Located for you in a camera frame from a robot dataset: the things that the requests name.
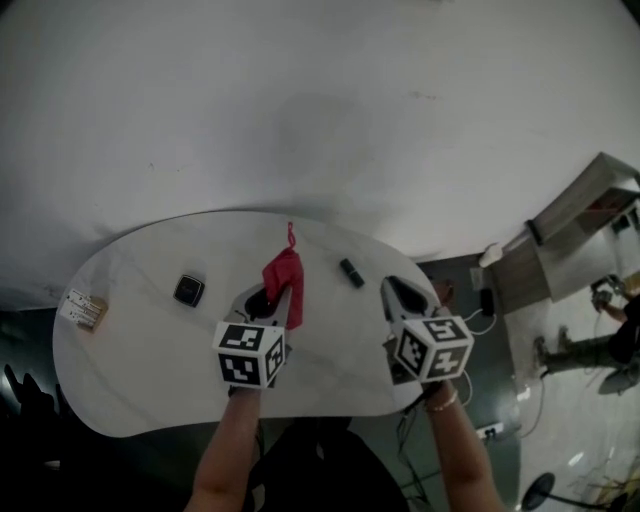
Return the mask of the black floor stand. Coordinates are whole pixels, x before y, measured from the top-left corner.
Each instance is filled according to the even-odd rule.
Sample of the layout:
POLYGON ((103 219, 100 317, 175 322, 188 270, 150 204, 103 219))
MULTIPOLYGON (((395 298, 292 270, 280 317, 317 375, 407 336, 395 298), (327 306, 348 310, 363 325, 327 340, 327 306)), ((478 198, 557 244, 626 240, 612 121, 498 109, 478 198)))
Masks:
POLYGON ((584 510, 622 512, 626 506, 629 495, 622 493, 612 501, 604 504, 591 504, 570 498, 558 496, 553 493, 555 485, 555 475, 550 472, 540 475, 527 489, 522 500, 521 509, 524 512, 533 512, 541 507, 546 501, 552 500, 566 505, 572 505, 584 510))

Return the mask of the black square compact case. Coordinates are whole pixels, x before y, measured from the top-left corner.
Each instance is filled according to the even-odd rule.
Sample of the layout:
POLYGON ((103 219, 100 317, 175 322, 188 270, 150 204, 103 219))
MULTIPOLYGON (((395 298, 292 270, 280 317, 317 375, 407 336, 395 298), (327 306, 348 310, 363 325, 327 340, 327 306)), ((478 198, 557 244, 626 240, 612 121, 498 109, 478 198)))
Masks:
POLYGON ((173 298, 179 303, 195 308, 203 295, 205 283, 190 275, 182 275, 175 287, 173 298))

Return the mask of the person's left forearm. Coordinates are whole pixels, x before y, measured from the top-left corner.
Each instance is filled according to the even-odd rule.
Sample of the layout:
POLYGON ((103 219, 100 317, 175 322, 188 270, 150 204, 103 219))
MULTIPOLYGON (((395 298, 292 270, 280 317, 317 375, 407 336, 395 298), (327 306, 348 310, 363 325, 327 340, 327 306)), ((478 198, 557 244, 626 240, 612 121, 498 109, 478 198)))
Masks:
POLYGON ((184 512, 241 512, 252 467, 259 389, 238 388, 201 457, 184 512))

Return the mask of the person's right forearm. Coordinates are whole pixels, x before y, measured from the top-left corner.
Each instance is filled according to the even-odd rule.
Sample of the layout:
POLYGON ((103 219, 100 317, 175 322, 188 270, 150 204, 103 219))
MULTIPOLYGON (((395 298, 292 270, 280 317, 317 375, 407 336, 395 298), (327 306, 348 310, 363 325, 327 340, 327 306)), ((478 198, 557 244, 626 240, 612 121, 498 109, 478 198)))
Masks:
POLYGON ((450 381, 423 386, 450 512, 506 512, 487 450, 450 381))

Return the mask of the person's black clothing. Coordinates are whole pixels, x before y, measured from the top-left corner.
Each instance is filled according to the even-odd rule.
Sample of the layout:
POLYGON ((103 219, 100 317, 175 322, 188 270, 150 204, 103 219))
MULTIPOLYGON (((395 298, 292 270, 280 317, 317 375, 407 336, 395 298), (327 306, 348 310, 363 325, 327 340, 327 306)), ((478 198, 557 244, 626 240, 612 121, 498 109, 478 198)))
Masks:
POLYGON ((409 512, 351 421, 295 419, 252 468, 242 512, 409 512))

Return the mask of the red cloth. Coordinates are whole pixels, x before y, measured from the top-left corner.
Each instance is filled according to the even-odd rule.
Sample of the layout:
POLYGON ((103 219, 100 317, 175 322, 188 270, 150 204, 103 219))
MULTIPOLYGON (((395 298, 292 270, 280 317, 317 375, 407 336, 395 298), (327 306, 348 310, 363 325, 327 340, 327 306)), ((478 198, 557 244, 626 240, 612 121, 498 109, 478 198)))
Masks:
POLYGON ((291 289, 286 328, 300 327, 304 314, 304 268, 296 252, 296 237, 291 221, 287 223, 288 246, 262 270, 263 284, 269 303, 274 303, 286 289, 291 289))

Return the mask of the black lipstick tube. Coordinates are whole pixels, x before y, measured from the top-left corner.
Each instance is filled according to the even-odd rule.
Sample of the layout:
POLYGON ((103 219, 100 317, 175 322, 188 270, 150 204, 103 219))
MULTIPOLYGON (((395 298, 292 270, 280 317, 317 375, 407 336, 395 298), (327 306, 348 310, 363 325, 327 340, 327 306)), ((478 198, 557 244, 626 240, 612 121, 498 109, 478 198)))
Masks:
POLYGON ((364 286, 365 282, 357 269, 354 267, 353 263, 348 259, 344 258, 339 262, 339 266, 349 282, 356 288, 359 289, 364 286))

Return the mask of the grey wooden shelf unit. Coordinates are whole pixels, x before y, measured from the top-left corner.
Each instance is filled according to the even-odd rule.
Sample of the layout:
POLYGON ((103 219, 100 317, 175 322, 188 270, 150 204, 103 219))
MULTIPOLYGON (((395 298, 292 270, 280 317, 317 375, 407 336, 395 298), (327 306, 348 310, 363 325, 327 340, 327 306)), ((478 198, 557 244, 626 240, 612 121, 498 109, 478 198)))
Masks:
POLYGON ((605 227, 638 199, 640 172, 599 153, 490 266, 503 311, 558 302, 614 272, 605 227))

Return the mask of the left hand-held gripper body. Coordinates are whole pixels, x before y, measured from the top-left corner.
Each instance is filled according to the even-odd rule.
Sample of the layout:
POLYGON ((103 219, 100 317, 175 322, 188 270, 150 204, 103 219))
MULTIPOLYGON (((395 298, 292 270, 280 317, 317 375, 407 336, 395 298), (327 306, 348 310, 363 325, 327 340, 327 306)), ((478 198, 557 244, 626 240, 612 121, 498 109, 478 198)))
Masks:
POLYGON ((217 323, 213 349, 222 379, 234 387, 269 388, 286 364, 287 313, 250 319, 230 312, 217 323))

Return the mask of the white kidney-shaped table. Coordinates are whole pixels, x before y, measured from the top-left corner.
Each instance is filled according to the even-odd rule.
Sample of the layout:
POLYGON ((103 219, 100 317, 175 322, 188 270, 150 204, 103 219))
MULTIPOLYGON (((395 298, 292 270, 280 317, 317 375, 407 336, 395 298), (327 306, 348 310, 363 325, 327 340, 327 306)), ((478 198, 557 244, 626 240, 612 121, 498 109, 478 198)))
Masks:
POLYGON ((381 416, 414 399, 416 384, 394 385, 390 377, 380 287, 391 275, 428 287, 423 271, 395 248, 337 226, 229 211, 140 228, 74 275, 72 289, 108 304, 93 333, 55 320, 55 370, 76 415, 111 437, 218 421, 228 388, 213 349, 216 324, 285 248, 289 221, 304 268, 304 317, 275 386, 262 395, 262 416, 381 416), (341 270, 344 258, 363 287, 341 270), (184 274, 205 283, 195 308, 173 298, 184 274))

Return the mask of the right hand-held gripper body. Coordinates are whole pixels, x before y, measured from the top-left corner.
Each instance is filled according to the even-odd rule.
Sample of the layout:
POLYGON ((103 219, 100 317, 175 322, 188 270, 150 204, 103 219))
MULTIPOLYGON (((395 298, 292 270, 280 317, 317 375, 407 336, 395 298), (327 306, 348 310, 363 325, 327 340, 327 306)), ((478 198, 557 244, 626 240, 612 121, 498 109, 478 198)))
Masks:
POLYGON ((474 335, 461 316, 400 319, 390 323, 384 343, 394 385, 433 383, 462 376, 474 335))

